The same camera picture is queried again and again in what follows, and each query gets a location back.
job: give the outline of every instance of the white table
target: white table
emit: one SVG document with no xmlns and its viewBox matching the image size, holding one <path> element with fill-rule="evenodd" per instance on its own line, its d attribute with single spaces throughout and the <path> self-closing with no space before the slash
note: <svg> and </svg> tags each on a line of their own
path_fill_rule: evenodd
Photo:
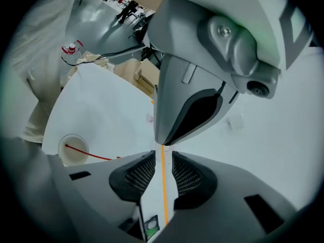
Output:
<svg viewBox="0 0 324 243">
<path fill-rule="evenodd" d="M 151 98 L 95 64 L 82 64 L 63 89 L 46 126 L 42 149 L 57 154 L 61 138 L 77 134 L 89 153 L 116 158 L 154 149 Z M 86 164 L 105 161 L 89 156 Z"/>
</svg>

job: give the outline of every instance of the floor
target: floor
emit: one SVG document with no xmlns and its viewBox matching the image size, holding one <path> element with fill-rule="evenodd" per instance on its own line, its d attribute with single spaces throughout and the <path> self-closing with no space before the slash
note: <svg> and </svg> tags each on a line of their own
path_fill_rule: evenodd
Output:
<svg viewBox="0 0 324 243">
<path fill-rule="evenodd" d="M 133 25 L 125 21 L 120 25 L 115 18 L 119 12 L 105 4 L 102 0 L 75 0 L 66 28 L 66 44 L 80 40 L 84 48 L 80 51 L 90 51 L 94 54 L 117 52 L 138 43 L 133 37 Z M 111 59 L 114 64 L 122 63 L 132 57 L 140 59 L 141 52 L 135 52 Z"/>
</svg>

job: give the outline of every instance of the orange stripe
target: orange stripe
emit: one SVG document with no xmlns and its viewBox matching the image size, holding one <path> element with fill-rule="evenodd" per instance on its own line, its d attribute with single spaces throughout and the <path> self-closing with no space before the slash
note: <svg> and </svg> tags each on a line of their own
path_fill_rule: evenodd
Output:
<svg viewBox="0 0 324 243">
<path fill-rule="evenodd" d="M 161 145 L 161 163 L 162 163 L 162 182 L 163 182 L 163 203 L 164 203 L 164 219 L 166 226 L 169 223 L 168 219 L 168 203 L 167 203 L 167 183 L 166 183 L 166 164 L 164 158 L 164 146 Z"/>
</svg>

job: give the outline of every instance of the plastic cup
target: plastic cup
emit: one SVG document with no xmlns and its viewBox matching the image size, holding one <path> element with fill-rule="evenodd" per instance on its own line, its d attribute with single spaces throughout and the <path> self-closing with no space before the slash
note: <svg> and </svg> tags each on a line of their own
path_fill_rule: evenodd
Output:
<svg viewBox="0 0 324 243">
<path fill-rule="evenodd" d="M 87 154 L 66 147 L 66 144 L 89 153 L 89 147 L 83 138 L 76 134 L 66 135 L 60 140 L 58 148 L 59 157 L 62 159 L 63 163 L 67 166 L 78 166 L 87 161 L 89 157 Z"/>
</svg>

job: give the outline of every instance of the red straw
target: red straw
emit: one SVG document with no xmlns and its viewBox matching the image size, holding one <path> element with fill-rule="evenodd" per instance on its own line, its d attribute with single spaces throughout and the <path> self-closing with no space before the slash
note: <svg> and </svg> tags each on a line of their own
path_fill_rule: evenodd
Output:
<svg viewBox="0 0 324 243">
<path fill-rule="evenodd" d="M 71 147 L 70 145 L 67 145 L 67 144 L 65 144 L 65 147 L 74 149 L 74 150 L 79 151 L 79 152 L 81 152 L 83 154 L 86 154 L 86 155 L 89 155 L 89 156 L 93 156 L 93 157 L 96 157 L 96 158 L 100 158 L 100 159 L 104 159 L 104 160 L 112 160 L 111 158 L 105 158 L 105 157 L 101 157 L 101 156 L 92 155 L 90 153 L 84 152 L 84 151 L 79 150 L 77 148 Z"/>
</svg>

